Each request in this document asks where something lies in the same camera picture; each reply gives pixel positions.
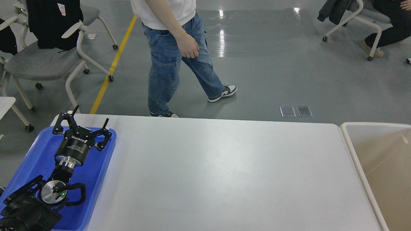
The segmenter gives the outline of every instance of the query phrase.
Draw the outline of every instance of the chair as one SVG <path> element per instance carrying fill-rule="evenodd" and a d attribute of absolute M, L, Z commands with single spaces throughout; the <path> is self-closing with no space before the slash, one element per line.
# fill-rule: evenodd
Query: chair
<path fill-rule="evenodd" d="M 375 53 L 375 50 L 377 48 L 378 41 L 380 40 L 382 29 L 379 25 L 377 25 L 375 22 L 379 21 L 382 23 L 391 23 L 390 18 L 388 18 L 386 15 L 376 11 L 374 7 L 372 6 L 373 0 L 365 0 L 364 2 L 362 0 L 355 0 L 351 1 L 350 5 L 348 6 L 347 10 L 353 12 L 350 16 L 348 16 L 346 19 L 342 20 L 337 26 L 335 26 L 333 29 L 328 31 L 325 36 L 323 37 L 323 41 L 326 42 L 328 39 L 328 36 L 330 36 L 333 32 L 335 32 L 337 29 L 339 29 L 342 26 L 346 26 L 347 23 L 351 19 L 358 20 L 366 25 L 369 25 L 377 30 L 377 36 L 375 38 L 374 44 L 371 48 L 371 52 L 367 58 L 368 61 L 373 60 L 373 56 Z M 360 16 L 364 16 L 365 18 L 369 18 L 372 21 L 366 20 L 364 18 L 361 18 Z"/>
<path fill-rule="evenodd" d="M 6 64 L 6 61 L 4 60 L 3 57 L 0 57 L 0 76 L 3 76 L 3 72 L 4 72 L 4 65 Z M 4 79 L 4 85 L 8 85 L 9 83 L 9 79 Z M 7 92 L 5 91 L 5 86 L 3 86 L 3 96 L 7 96 Z M 21 121 L 24 123 L 25 125 L 25 130 L 28 132 L 32 132 L 34 130 L 34 126 L 31 125 L 28 120 L 23 116 L 23 114 L 20 112 L 20 110 L 13 104 L 11 106 L 11 109 L 16 113 L 16 115 L 21 119 Z"/>
<path fill-rule="evenodd" d="M 19 23 L 23 25 L 22 35 L 26 35 L 28 29 L 27 21 L 19 19 L 18 16 L 14 16 L 2 23 L 0 25 L 0 30 L 4 29 L 12 23 Z M 107 71 L 90 57 L 88 57 L 81 49 L 81 43 L 84 37 L 84 33 L 88 30 L 87 26 L 84 26 L 82 22 L 78 22 L 69 30 L 67 30 L 67 32 L 62 37 L 66 38 L 77 30 L 80 31 L 77 39 L 76 49 L 72 48 L 64 52 L 62 52 L 58 48 L 38 49 L 37 42 L 34 42 L 31 45 L 26 46 L 15 56 L 13 56 L 4 65 L 6 73 L 5 84 L 3 86 L 2 92 L 3 96 L 7 95 L 9 78 L 11 75 L 13 75 L 13 80 L 17 87 L 17 90 L 24 99 L 27 107 L 32 111 L 36 111 L 36 108 L 33 107 L 26 93 L 23 91 L 18 79 L 28 79 L 36 81 L 54 80 L 66 76 L 66 74 L 68 74 L 74 68 L 74 70 L 69 74 L 66 80 L 65 89 L 67 95 L 69 96 L 70 102 L 72 103 L 73 107 L 75 107 L 77 105 L 77 102 L 71 91 L 70 83 L 74 79 L 74 77 L 86 67 L 86 61 L 92 63 L 104 73 L 106 73 L 107 78 L 110 82 L 114 81 L 114 78 L 109 71 Z M 24 37 L 21 38 L 21 41 L 25 45 Z"/>
<path fill-rule="evenodd" d="M 27 11 L 26 11 L 25 0 L 19 0 L 19 2 L 20 3 L 13 4 L 14 12 L 16 14 L 23 14 L 25 16 L 28 16 Z M 99 16 L 100 15 L 100 10 L 97 9 L 97 8 L 94 8 L 94 7 L 83 5 L 83 4 L 80 4 L 80 8 L 81 8 L 81 11 L 83 12 L 83 17 L 84 17 L 83 24 L 86 25 L 86 26 L 89 26 L 96 19 L 99 19 L 103 23 L 104 28 L 106 29 L 107 33 L 109 34 L 111 40 L 114 43 L 112 45 L 113 49 L 117 50 L 118 45 L 117 45 L 117 42 L 114 39 L 113 34 L 111 33 L 109 27 L 107 26 L 107 23 L 105 22 L 105 20 L 102 17 Z"/>
<path fill-rule="evenodd" d="M 115 41 L 115 39 L 114 39 L 109 27 L 107 26 L 106 22 L 104 21 L 104 19 L 99 16 L 100 10 L 97 9 L 97 8 L 94 8 L 94 7 L 83 5 L 83 4 L 80 4 L 80 8 L 81 8 L 81 11 L 83 12 L 83 17 L 84 17 L 83 24 L 88 26 L 92 22 L 94 22 L 96 19 L 100 20 L 103 23 L 105 29 L 107 30 L 107 33 L 109 34 L 111 40 L 114 43 L 113 44 L 113 49 L 117 50 L 118 49 L 117 42 Z"/>

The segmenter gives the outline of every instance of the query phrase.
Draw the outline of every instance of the yellow floor line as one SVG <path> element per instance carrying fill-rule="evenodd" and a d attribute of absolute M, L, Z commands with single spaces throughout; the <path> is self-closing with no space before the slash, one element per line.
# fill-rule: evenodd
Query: yellow floor line
<path fill-rule="evenodd" d="M 133 19 L 130 22 L 130 25 L 127 29 L 126 34 L 124 35 L 123 41 L 121 42 L 120 48 L 117 51 L 117 54 L 115 55 L 115 58 L 113 60 L 113 63 L 111 64 L 109 72 L 111 74 L 114 73 L 115 67 L 117 66 L 118 60 L 120 59 L 121 53 L 123 53 L 124 47 L 126 46 L 127 40 L 130 36 L 131 31 L 133 30 L 134 24 L 136 22 L 136 17 L 133 17 Z M 101 87 L 99 94 L 97 95 L 96 100 L 94 101 L 93 107 L 91 108 L 90 114 L 95 114 L 97 112 L 97 109 L 100 106 L 100 103 L 103 99 L 104 93 L 106 92 L 107 86 L 109 85 L 109 80 L 107 79 L 108 76 L 106 76 L 106 80 L 104 80 L 103 86 Z"/>

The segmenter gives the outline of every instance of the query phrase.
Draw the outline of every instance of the black and white sneaker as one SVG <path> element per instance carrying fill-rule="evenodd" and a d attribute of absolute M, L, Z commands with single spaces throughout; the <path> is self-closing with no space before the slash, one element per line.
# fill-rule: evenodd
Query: black and white sneaker
<path fill-rule="evenodd" d="M 149 112 L 148 112 L 148 115 L 149 115 L 149 116 L 154 116 L 154 117 L 173 117 L 173 118 L 179 118 L 178 115 L 174 114 L 174 113 L 171 112 L 171 111 L 168 111 L 167 114 L 165 114 L 165 115 L 155 114 L 155 113 L 149 111 Z"/>
<path fill-rule="evenodd" d="M 220 96 L 214 97 L 214 98 L 208 98 L 208 101 L 210 103 L 214 103 L 215 101 L 221 99 L 222 97 L 227 97 L 230 95 L 233 95 L 237 91 L 237 86 L 236 85 L 225 85 L 223 93 L 221 93 Z"/>

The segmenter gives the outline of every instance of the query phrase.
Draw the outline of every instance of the gray floor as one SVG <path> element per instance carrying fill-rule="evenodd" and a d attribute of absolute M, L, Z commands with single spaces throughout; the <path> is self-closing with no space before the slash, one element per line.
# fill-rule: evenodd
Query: gray floor
<path fill-rule="evenodd" d="M 239 90 L 233 97 L 208 103 L 195 76 L 182 66 L 180 86 L 169 107 L 187 118 L 411 124 L 411 65 L 405 62 L 411 58 L 411 40 L 384 47 L 383 58 L 368 62 L 358 44 L 373 30 L 353 21 L 324 43 L 322 37 L 334 26 L 328 20 L 317 20 L 324 2 L 197 0 L 215 71 L 223 83 L 236 84 Z M 12 3 L 13 0 L 2 1 L 1 18 L 13 16 Z M 101 10 L 100 16 L 120 44 L 133 17 L 129 1 L 82 3 Z M 98 114 L 148 115 L 150 53 L 140 24 L 137 20 Z M 13 26 L 13 30 L 19 37 L 20 27 Z M 90 32 L 98 33 L 97 39 L 85 41 L 83 48 L 108 69 L 116 51 L 100 22 L 94 22 Z M 33 35 L 28 36 L 28 43 L 34 40 Z M 79 74 L 72 82 L 83 113 L 91 110 L 106 76 L 92 65 L 89 68 L 89 75 Z M 8 184 L 37 134 L 50 125 L 57 113 L 72 109 L 64 89 L 65 79 L 43 82 L 44 89 L 40 91 L 31 82 L 21 83 L 38 112 L 27 110 L 13 84 L 9 95 L 16 97 L 15 105 L 35 131 L 25 132 L 12 110 L 0 121 L 0 134 L 5 135 L 0 141 L 0 186 Z M 310 106 L 313 117 L 283 118 L 280 106 Z M 229 128 L 222 128 L 222 132 L 229 135 Z"/>

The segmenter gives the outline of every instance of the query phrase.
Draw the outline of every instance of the white table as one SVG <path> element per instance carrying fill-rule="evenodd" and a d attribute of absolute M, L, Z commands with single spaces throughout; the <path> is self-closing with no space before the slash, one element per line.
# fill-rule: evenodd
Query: white table
<path fill-rule="evenodd" d="M 336 125 L 75 115 L 105 118 L 117 141 L 88 231 L 380 230 Z"/>
<path fill-rule="evenodd" d="M 13 106 L 16 98 L 0 96 L 0 119 L 6 114 L 6 112 Z"/>

